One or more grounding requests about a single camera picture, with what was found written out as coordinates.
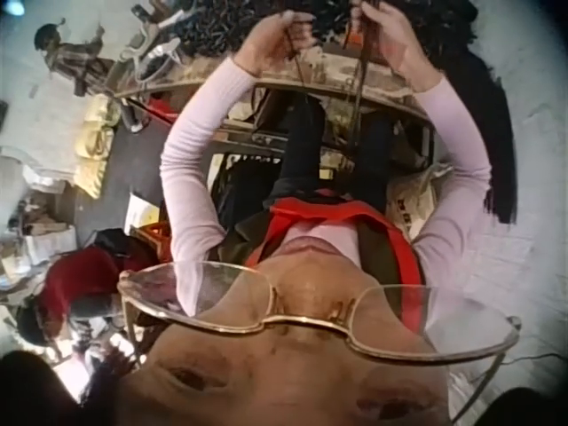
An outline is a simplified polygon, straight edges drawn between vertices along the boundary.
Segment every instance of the red apron strap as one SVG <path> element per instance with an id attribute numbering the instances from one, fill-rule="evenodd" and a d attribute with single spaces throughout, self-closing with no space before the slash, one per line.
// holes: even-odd
<path id="1" fill-rule="evenodd" d="M 251 268 L 259 264 L 264 249 L 266 249 L 266 245 L 270 241 L 284 234 L 288 229 L 290 229 L 294 222 L 295 220 L 293 217 L 279 214 L 274 215 L 272 217 L 272 220 L 270 221 L 270 224 L 268 225 L 268 230 L 266 231 L 264 241 L 250 254 L 247 261 L 245 262 L 245 266 Z"/>
<path id="2" fill-rule="evenodd" d="M 412 247 L 405 240 L 402 232 L 382 214 L 362 201 L 348 201 L 344 204 L 310 204 L 296 198 L 277 201 L 272 207 L 272 220 L 266 231 L 263 243 L 248 257 L 246 266 L 257 265 L 266 245 L 282 236 L 300 220 L 321 219 L 344 221 L 355 217 L 367 217 L 383 225 L 390 245 L 397 258 L 400 283 L 419 286 L 422 283 L 418 262 Z M 422 289 L 404 288 L 402 292 L 402 321 L 411 330 L 418 332 L 422 324 Z"/>

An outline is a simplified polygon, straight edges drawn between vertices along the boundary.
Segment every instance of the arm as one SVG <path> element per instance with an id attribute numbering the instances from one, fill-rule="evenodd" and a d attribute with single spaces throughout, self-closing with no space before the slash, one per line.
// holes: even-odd
<path id="1" fill-rule="evenodd" d="M 353 28 L 367 16 L 380 25 L 379 47 L 389 65 L 416 93 L 446 144 L 454 174 L 438 207 L 414 241 L 428 284 L 444 285 L 462 258 L 471 227 L 483 209 L 491 167 L 481 134 L 454 88 L 432 66 L 410 21 L 396 7 L 351 0 Z"/>
<path id="2" fill-rule="evenodd" d="M 203 151 L 231 107 L 250 90 L 266 67 L 311 47 L 312 16 L 285 12 L 261 20 L 234 59 L 226 59 L 195 93 L 173 126 L 162 154 L 162 185 L 172 231 L 175 261 L 202 260 L 225 236 L 205 177 Z M 296 34 L 293 45 L 286 31 Z"/>
<path id="3" fill-rule="evenodd" d="M 454 166 L 436 210 L 414 241 L 427 283 L 439 287 L 449 284 L 471 228 L 483 211 L 491 166 L 473 118 L 445 78 L 415 97 L 444 141 Z"/>
<path id="4" fill-rule="evenodd" d="M 201 157 L 231 107 L 255 82 L 226 59 L 185 106 L 166 140 L 161 174 L 175 261 L 202 260 L 225 236 L 200 171 Z"/>

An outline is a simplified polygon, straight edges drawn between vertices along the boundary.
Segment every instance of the sleeve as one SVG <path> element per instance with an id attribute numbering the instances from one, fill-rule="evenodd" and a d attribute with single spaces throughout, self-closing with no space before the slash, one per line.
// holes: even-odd
<path id="1" fill-rule="evenodd" d="M 161 176 L 174 261 L 202 260 L 225 236 L 200 163 L 215 130 L 255 82 L 226 59 L 185 106 L 166 140 Z"/>
<path id="2" fill-rule="evenodd" d="M 451 285 L 489 190 L 491 166 L 477 125 L 446 80 L 416 99 L 436 127 L 454 166 L 438 206 L 414 241 L 427 284 Z"/>

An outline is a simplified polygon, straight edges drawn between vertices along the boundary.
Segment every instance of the red object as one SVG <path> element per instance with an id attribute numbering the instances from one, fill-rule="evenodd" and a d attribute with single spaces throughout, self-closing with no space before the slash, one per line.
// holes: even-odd
<path id="1" fill-rule="evenodd" d="M 62 321 L 78 297 L 117 293 L 120 272 L 140 271 L 152 265 L 154 261 L 134 244 L 130 257 L 117 259 L 102 248 L 84 248 L 53 264 L 45 277 L 40 302 L 52 320 Z"/>
<path id="2" fill-rule="evenodd" d="M 171 228 L 167 221 L 145 225 L 138 228 L 138 235 L 156 247 L 156 253 L 161 264 L 173 260 L 171 255 Z"/>
<path id="3" fill-rule="evenodd" d="M 268 226 L 264 242 L 255 249 L 247 260 L 246 266 L 259 263 L 266 245 L 284 235 L 290 227 L 303 220 L 361 220 L 382 226 L 389 237 L 392 250 L 398 261 L 400 284 L 421 285 L 422 278 L 418 261 L 410 244 L 402 232 L 381 213 L 362 201 L 348 201 L 343 204 L 310 204 L 296 198 L 285 198 L 277 201 L 272 207 L 273 218 Z M 422 324 L 422 293 L 403 288 L 402 322 L 414 332 L 420 331 Z"/>

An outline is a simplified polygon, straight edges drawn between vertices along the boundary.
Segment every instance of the hand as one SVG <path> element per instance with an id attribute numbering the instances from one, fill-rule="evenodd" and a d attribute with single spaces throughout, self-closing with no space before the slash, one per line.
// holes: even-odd
<path id="1" fill-rule="evenodd" d="M 312 21 L 310 13 L 292 11 L 264 18 L 256 24 L 235 54 L 235 64 L 259 77 L 268 68 L 291 58 L 295 51 L 308 49 L 315 44 Z"/>
<path id="2" fill-rule="evenodd" d="M 379 24 L 378 48 L 390 67 L 402 75 L 414 91 L 427 91 L 438 85 L 441 73 L 430 63 L 410 21 L 396 7 L 381 1 L 376 9 L 367 2 L 351 0 L 351 24 L 361 30 L 361 19 Z"/>

